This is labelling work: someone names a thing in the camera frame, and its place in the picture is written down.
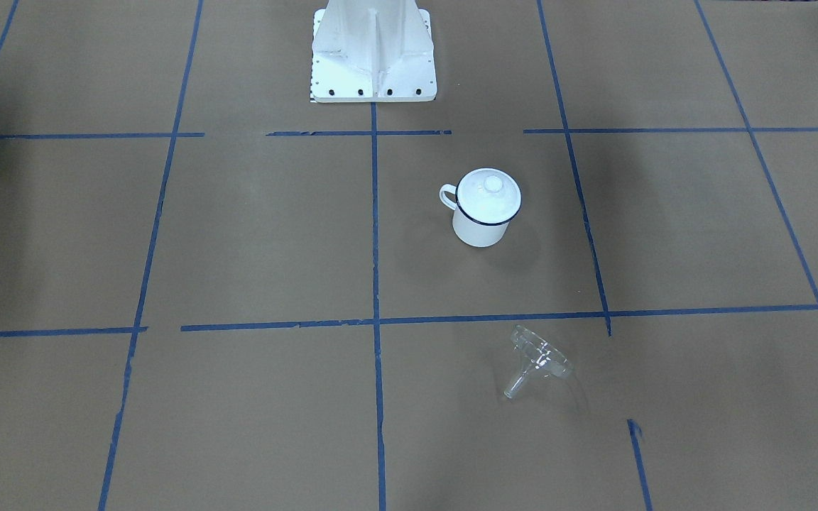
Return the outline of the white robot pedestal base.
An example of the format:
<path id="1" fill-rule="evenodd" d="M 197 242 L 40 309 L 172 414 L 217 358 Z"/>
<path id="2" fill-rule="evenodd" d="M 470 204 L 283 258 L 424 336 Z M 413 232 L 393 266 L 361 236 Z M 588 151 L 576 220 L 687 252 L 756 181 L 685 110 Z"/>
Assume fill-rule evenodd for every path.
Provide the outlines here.
<path id="1" fill-rule="evenodd" d="M 435 46 L 415 1 L 329 1 L 312 19 L 316 103 L 434 101 Z"/>

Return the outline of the white ceramic lid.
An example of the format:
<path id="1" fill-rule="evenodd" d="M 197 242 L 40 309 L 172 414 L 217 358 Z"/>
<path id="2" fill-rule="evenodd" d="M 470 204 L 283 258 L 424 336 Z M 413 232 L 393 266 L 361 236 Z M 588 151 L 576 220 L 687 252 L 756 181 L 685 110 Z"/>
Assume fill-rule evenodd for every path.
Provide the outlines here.
<path id="1" fill-rule="evenodd" d="M 457 184 L 454 195 L 465 216 L 487 226 L 510 222 L 522 207 L 519 184 L 496 168 L 468 172 Z"/>

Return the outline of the clear glass funnel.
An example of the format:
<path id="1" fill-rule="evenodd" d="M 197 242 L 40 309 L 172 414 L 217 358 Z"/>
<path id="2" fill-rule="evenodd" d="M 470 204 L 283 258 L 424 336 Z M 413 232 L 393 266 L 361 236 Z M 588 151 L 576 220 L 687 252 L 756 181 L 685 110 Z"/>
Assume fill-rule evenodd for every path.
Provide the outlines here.
<path id="1" fill-rule="evenodd" d="M 537 378 L 568 379 L 572 362 L 558 348 L 522 324 L 516 324 L 510 335 L 513 351 L 518 356 L 518 368 L 504 388 L 507 399 L 514 399 L 526 384 Z"/>

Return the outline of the white enamel mug blue rim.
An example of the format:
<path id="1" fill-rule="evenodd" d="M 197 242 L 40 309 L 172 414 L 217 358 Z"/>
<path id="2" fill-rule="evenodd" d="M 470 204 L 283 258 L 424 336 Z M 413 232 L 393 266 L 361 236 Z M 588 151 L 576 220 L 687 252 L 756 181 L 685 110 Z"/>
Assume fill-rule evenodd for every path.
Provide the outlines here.
<path id="1" fill-rule="evenodd" d="M 458 239 L 473 247 L 488 247 L 498 243 L 513 219 L 505 224 L 497 224 L 497 226 L 476 223 L 465 216 L 463 210 L 457 206 L 455 191 L 457 191 L 456 185 L 442 185 L 439 190 L 439 198 L 446 207 L 452 210 L 452 230 Z"/>

